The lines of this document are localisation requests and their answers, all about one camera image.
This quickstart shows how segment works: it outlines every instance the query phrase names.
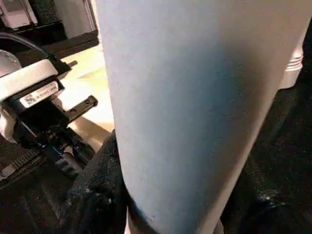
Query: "white cylindrical object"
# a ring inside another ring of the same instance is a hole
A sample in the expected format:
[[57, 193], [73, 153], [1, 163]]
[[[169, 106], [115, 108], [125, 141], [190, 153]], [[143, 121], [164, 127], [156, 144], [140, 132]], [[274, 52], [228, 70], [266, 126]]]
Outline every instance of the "white cylindrical object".
[[302, 68], [302, 60], [303, 60], [302, 44], [307, 33], [307, 27], [308, 26], [304, 28], [303, 33], [301, 34], [301, 37], [297, 43], [297, 46], [293, 51], [292, 57], [287, 65], [287, 68], [284, 71], [284, 76], [279, 85], [279, 89], [288, 89], [296, 84], [296, 81]]
[[309, 3], [98, 1], [140, 233], [213, 232], [311, 17]]

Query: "barcode label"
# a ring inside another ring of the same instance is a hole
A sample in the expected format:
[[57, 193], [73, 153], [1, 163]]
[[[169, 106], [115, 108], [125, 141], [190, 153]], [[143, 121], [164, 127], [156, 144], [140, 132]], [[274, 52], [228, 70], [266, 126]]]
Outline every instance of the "barcode label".
[[58, 90], [58, 83], [56, 81], [53, 81], [33, 91], [32, 93], [27, 94], [26, 96], [23, 96], [19, 99], [19, 101], [25, 108], [29, 108], [37, 104], [38, 102], [46, 99], [47, 97], [55, 94]]

